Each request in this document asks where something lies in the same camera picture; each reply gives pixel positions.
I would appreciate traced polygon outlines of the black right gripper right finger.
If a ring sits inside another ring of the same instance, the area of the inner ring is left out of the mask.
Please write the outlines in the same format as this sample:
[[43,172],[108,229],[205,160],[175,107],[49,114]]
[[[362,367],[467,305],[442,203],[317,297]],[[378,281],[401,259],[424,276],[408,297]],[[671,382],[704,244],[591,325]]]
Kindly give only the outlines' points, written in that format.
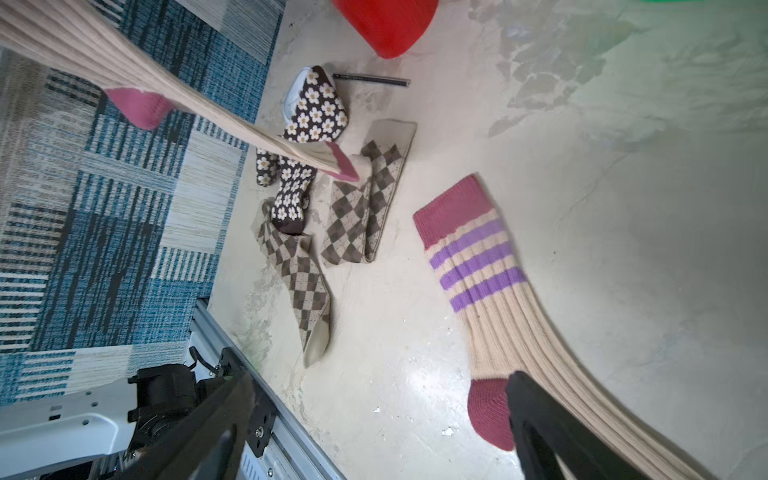
[[527,479],[643,479],[528,374],[510,375],[506,395],[517,455]]

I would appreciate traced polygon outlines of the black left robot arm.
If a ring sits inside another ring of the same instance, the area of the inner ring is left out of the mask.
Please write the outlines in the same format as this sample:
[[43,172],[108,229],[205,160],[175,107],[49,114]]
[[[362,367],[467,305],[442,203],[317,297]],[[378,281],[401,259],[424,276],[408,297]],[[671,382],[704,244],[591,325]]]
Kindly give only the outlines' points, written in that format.
[[1,477],[22,479],[150,446],[198,405],[183,364],[1,408]]

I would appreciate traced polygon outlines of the brown daisy pattern sock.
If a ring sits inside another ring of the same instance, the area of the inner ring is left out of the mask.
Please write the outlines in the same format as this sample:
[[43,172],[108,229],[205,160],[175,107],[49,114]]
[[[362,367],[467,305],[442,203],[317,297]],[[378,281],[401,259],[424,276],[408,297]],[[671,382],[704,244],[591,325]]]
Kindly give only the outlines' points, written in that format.
[[[287,122],[282,137],[294,143],[334,141],[348,124],[346,108],[331,76],[323,67],[310,67],[298,108]],[[256,151],[257,183],[279,188],[271,208],[272,222],[288,235],[303,233],[309,206],[310,186],[317,170],[287,157],[259,148]]]

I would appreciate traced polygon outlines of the red ribbed plastic cup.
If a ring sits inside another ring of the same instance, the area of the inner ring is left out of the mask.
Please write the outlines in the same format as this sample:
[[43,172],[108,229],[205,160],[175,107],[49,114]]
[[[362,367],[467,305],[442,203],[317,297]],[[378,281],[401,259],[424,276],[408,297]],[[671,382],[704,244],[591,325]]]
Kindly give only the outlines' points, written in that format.
[[425,33],[437,0],[331,0],[331,4],[383,59],[407,52]]

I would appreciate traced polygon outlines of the beige sock magenta purple stripes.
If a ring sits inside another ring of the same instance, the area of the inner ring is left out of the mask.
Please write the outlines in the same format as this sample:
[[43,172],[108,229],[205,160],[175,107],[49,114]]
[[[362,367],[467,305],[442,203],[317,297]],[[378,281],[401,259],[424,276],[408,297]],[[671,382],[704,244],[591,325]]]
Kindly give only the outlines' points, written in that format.
[[337,144],[289,142],[243,120],[154,61],[87,1],[3,1],[1,45],[103,89],[132,88],[158,94],[256,147],[340,181],[359,179]]

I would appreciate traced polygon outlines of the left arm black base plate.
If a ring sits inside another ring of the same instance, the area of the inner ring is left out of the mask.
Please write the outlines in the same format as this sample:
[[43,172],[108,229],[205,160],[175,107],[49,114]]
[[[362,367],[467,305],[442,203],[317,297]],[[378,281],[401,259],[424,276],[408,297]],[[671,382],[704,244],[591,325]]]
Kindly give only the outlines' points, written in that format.
[[208,371],[207,377],[203,376],[196,382],[195,393],[199,404],[202,404],[231,377],[239,373],[250,376],[253,405],[248,422],[246,442],[254,456],[261,458],[271,440],[278,411],[270,396],[255,380],[252,369],[246,365],[241,355],[233,347],[225,347],[222,350],[216,366],[208,362],[195,346],[190,346],[188,352],[192,359],[192,364],[189,366],[190,371],[194,371],[197,367],[203,367]]

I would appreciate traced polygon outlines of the aluminium front rail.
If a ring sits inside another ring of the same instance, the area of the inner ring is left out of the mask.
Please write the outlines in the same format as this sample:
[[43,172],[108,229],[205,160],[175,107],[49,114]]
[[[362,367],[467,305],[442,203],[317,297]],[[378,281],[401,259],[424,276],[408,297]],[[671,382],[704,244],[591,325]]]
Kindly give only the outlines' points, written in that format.
[[240,457],[239,479],[345,478],[213,318],[206,298],[196,301],[189,332],[187,362],[197,380],[244,371],[254,383],[255,406]]

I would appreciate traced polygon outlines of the brown argyle sock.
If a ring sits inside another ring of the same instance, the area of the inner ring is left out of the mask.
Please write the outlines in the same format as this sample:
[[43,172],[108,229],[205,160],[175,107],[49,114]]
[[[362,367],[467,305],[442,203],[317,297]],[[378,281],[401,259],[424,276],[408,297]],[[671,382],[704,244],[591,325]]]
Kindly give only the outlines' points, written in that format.
[[394,119],[371,124],[353,165],[355,183],[335,181],[320,256],[326,266],[375,260],[389,209],[417,132],[415,122]]
[[305,368],[325,354],[331,334],[331,295],[323,273],[311,255],[311,237],[288,235],[272,222],[273,199],[261,204],[263,221],[257,242],[268,264],[287,288],[298,323]]

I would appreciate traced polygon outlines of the black pen on table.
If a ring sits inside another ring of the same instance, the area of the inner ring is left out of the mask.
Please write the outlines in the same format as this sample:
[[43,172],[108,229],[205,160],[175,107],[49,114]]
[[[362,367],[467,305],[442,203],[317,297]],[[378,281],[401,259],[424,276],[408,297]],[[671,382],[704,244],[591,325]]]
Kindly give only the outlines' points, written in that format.
[[391,85],[391,86],[398,86],[398,87],[404,87],[404,88],[408,88],[411,83],[411,81],[408,79],[376,76],[376,75],[366,75],[366,74],[333,73],[332,77],[335,80],[375,83],[375,84]]

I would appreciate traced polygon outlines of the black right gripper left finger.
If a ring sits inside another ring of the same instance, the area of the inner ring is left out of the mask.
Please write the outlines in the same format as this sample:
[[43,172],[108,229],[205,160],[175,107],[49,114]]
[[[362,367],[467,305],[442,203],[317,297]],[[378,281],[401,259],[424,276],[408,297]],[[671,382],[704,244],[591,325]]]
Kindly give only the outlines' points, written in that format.
[[251,378],[239,373],[117,479],[235,479],[253,405]]

